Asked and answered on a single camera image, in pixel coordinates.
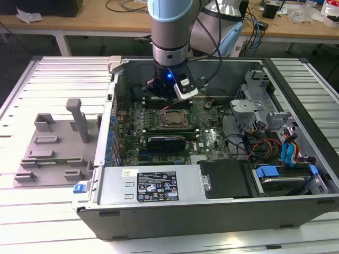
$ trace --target metal slat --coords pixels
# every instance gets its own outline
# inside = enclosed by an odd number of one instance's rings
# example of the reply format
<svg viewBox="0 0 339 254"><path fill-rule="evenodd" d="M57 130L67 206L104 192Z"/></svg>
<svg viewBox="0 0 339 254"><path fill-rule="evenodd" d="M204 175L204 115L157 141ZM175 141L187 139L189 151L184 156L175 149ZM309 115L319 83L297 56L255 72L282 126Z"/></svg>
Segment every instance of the metal slat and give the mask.
<svg viewBox="0 0 339 254"><path fill-rule="evenodd" d="M339 119L339 112L337 111L310 111L309 115L313 120L317 119Z"/></svg>
<svg viewBox="0 0 339 254"><path fill-rule="evenodd" d="M287 77L313 77L309 71L281 71L281 75L284 78Z"/></svg>
<svg viewBox="0 0 339 254"><path fill-rule="evenodd" d="M326 138L339 138L339 129L322 129Z"/></svg>
<svg viewBox="0 0 339 254"><path fill-rule="evenodd" d="M334 149L339 149L339 139L328 139Z"/></svg>
<svg viewBox="0 0 339 254"><path fill-rule="evenodd" d="M28 83L36 84L59 84L59 83L108 83L109 77L35 77L31 78Z"/></svg>
<svg viewBox="0 0 339 254"><path fill-rule="evenodd" d="M14 174L20 166L21 159L5 159L1 161L0 174Z"/></svg>
<svg viewBox="0 0 339 254"><path fill-rule="evenodd" d="M42 59L40 61L40 65L107 65L108 59L107 58L97 58L97 59L89 59L87 58L86 61L84 59Z"/></svg>
<svg viewBox="0 0 339 254"><path fill-rule="evenodd" d="M35 125L32 123L30 125L25 125L24 128L22 125L17 124L17 125L8 125L8 126L0 126L0 137L1 136L21 136L22 138L27 137L28 135L26 134L26 131L29 131L29 133L31 133L31 131L35 131ZM13 140L13 142L18 142L18 143L13 143L13 146L18 146L18 144L21 144L21 140Z"/></svg>
<svg viewBox="0 0 339 254"><path fill-rule="evenodd" d="M293 92L298 96L309 96L309 95L317 95L317 96L328 96L328 92L325 89L293 89Z"/></svg>
<svg viewBox="0 0 339 254"><path fill-rule="evenodd" d="M81 106L81 112L85 114L100 114L104 106ZM45 106L45 107L13 107L7 111L9 115L37 115L41 113L50 113L53 115L69 115L70 111L65 106Z"/></svg>
<svg viewBox="0 0 339 254"><path fill-rule="evenodd" d="M107 90L108 84L107 81L101 83L29 83L24 90Z"/></svg>
<svg viewBox="0 0 339 254"><path fill-rule="evenodd" d="M300 61L299 58L271 58L272 61Z"/></svg>
<svg viewBox="0 0 339 254"><path fill-rule="evenodd" d="M293 83L293 82L288 82L289 86L292 89L324 89L324 87L319 84L318 82L313 82L313 83Z"/></svg>
<svg viewBox="0 0 339 254"><path fill-rule="evenodd" d="M106 90L57 90L23 91L20 98L77 98L77 97L105 97Z"/></svg>
<svg viewBox="0 0 339 254"><path fill-rule="evenodd" d="M318 83L315 77L285 77L285 80L289 83Z"/></svg>
<svg viewBox="0 0 339 254"><path fill-rule="evenodd" d="M339 111L337 103L303 103L307 111Z"/></svg>
<svg viewBox="0 0 339 254"><path fill-rule="evenodd" d="M80 220L70 204L0 206L0 214L6 214L0 216L0 225Z"/></svg>
<svg viewBox="0 0 339 254"><path fill-rule="evenodd" d="M107 71L72 71L72 70L36 70L32 77L41 77L41 76L48 76L48 77L111 77Z"/></svg>
<svg viewBox="0 0 339 254"><path fill-rule="evenodd" d="M27 147L31 139L32 137L22 135L22 133L21 135L13 135L6 138L0 136L0 147Z"/></svg>
<svg viewBox="0 0 339 254"><path fill-rule="evenodd" d="M29 135L33 135L34 132L27 132ZM26 147L0 147L0 159L22 159L26 153Z"/></svg>
<svg viewBox="0 0 339 254"><path fill-rule="evenodd" d="M33 205L51 203L71 203L73 187L38 188L38 189L3 189L1 190L0 206Z"/></svg>
<svg viewBox="0 0 339 254"><path fill-rule="evenodd" d="M0 238L0 245L96 238L81 220L0 225L0 231L6 232Z"/></svg>
<svg viewBox="0 0 339 254"><path fill-rule="evenodd" d="M278 92L274 92L276 99L278 102L283 103L283 99L278 94ZM302 96L299 95L298 99L300 102L304 103L336 103L335 100L331 96Z"/></svg>
<svg viewBox="0 0 339 254"><path fill-rule="evenodd" d="M18 99L14 106L66 106L68 99L69 98L23 98ZM104 97L79 99L81 100L81 106L105 104Z"/></svg>
<svg viewBox="0 0 339 254"><path fill-rule="evenodd" d="M107 65L38 65L36 70L107 70Z"/></svg>
<svg viewBox="0 0 339 254"><path fill-rule="evenodd" d="M305 66L277 66L279 71L307 71Z"/></svg>
<svg viewBox="0 0 339 254"><path fill-rule="evenodd" d="M300 61L273 61L276 66L304 66Z"/></svg>
<svg viewBox="0 0 339 254"><path fill-rule="evenodd" d="M336 119L336 120L315 120L315 123L321 129L339 128L339 119Z"/></svg>
<svg viewBox="0 0 339 254"><path fill-rule="evenodd" d="M101 253L119 253L119 254L131 254L131 253L152 253L152 254L163 254L163 253L175 253L173 252L173 247L169 245L163 245L161 248L161 243L153 243L154 246L152 250L150 248L146 251L140 252L141 247L139 246L141 242L149 241L148 239L139 240L139 242L129 241L130 245L121 246L121 241L118 243L115 242L105 242L99 239L81 239L81 240L70 240L70 241L61 241L61 242L38 242L38 243L27 243L27 244L14 244L9 246L0 247L3 253L35 253L36 250L39 250L41 253L51 253L51 250L55 250L58 253L67 253L69 250L77 249L79 252L84 250L87 253L97 252L100 250ZM260 244L258 246L251 247L231 247L231 250L227 246L219 246L218 250L204 251L204 254L215 254L217 253L250 253L250 254L319 254L319 253L336 253L336 250L339 248L339 244L336 240L324 240L324 241L308 241L307 243L291 243L284 244L281 249L270 249L267 250L266 246Z"/></svg>
<svg viewBox="0 0 339 254"><path fill-rule="evenodd" d="M96 120L98 114L86 114L86 119L87 120ZM15 124L20 124L20 125L31 125L34 123L34 120L37 116L36 115L8 115L5 116L1 120L1 125L15 125ZM71 114L69 115L54 115L52 114L52 117L55 121L58 120L74 120L73 116Z"/></svg>

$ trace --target white paper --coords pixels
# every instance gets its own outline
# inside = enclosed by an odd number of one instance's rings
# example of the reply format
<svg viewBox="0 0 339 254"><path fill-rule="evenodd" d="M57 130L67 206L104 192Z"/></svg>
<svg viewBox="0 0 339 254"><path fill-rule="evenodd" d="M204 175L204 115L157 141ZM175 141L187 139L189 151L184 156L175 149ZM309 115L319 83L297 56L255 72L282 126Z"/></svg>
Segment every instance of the white paper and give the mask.
<svg viewBox="0 0 339 254"><path fill-rule="evenodd" d="M27 24L43 20L40 13L27 13L20 11L18 8L16 8L16 10L17 10L16 17Z"/></svg>
<svg viewBox="0 0 339 254"><path fill-rule="evenodd" d="M324 20L324 16L322 16L322 13L318 10L314 11L313 14L311 15L311 19L313 20L318 20L322 22Z"/></svg>
<svg viewBox="0 0 339 254"><path fill-rule="evenodd" d="M307 0L306 2L305 2L305 4L308 4L309 6L311 6L311 7L316 7L317 6L317 2L314 2L314 1L310 1L310 0Z"/></svg>
<svg viewBox="0 0 339 254"><path fill-rule="evenodd" d="M287 4L287 9L288 10L296 10L299 9L301 4Z"/></svg>
<svg viewBox="0 0 339 254"><path fill-rule="evenodd" d="M131 176L137 176L139 173L139 169L124 169L122 171L122 177L131 177Z"/></svg>

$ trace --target printed label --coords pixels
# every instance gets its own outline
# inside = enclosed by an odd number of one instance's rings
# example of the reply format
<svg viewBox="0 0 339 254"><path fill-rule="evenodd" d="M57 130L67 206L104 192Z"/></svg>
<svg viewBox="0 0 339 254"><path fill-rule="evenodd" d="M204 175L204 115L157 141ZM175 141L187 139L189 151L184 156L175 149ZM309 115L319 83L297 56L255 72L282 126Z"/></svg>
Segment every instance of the printed label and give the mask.
<svg viewBox="0 0 339 254"><path fill-rule="evenodd" d="M175 172L138 173L137 200L139 202L178 201Z"/></svg>

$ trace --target blue latch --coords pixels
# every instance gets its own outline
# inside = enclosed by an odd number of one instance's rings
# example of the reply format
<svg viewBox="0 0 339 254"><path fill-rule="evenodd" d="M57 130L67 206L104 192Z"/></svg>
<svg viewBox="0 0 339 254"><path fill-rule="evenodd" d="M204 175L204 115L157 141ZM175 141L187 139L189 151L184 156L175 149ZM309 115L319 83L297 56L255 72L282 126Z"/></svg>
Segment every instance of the blue latch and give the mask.
<svg viewBox="0 0 339 254"><path fill-rule="evenodd" d="M318 174L318 169L316 168L316 166L311 165L311 166L309 167L309 169L311 170L311 172L312 172L313 175Z"/></svg>
<svg viewBox="0 0 339 254"><path fill-rule="evenodd" d="M276 166L261 166L256 169L256 173L259 178L279 176L279 172Z"/></svg>
<svg viewBox="0 0 339 254"><path fill-rule="evenodd" d="M74 185L73 193L74 194L86 193L86 184L76 184L76 185Z"/></svg>
<svg viewBox="0 0 339 254"><path fill-rule="evenodd" d="M292 168L295 167L295 164L292 162L292 156L294 151L295 147L290 143L284 143L281 149L281 160L286 162Z"/></svg>

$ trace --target blue cable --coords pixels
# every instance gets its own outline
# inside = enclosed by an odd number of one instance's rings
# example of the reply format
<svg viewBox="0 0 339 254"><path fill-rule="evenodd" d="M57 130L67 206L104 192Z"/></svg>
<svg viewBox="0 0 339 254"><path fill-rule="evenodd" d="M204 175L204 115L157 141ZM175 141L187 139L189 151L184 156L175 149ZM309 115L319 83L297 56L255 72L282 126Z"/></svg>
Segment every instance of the blue cable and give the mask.
<svg viewBox="0 0 339 254"><path fill-rule="evenodd" d="M255 24L256 24L256 28L257 28L257 42L255 43L255 48L252 51L251 57L254 56L254 53L256 52L258 46L259 46L259 42L260 42L260 28L259 28L259 24L258 24L258 20L254 19Z"/></svg>
<svg viewBox="0 0 339 254"><path fill-rule="evenodd" d="M256 28L257 28L257 34L256 34L256 42L255 42L255 48L253 49L253 51L252 51L252 54L251 54L251 56L250 57L253 57L253 55L254 55L254 53L256 52L256 50L257 50L257 48L258 48L258 46L259 46L259 42L260 42L260 28L259 28L259 23L258 23L258 20L256 20L256 19L250 19L250 18L246 18L247 20L252 20L252 21L254 21L255 22L255 26L256 26Z"/></svg>

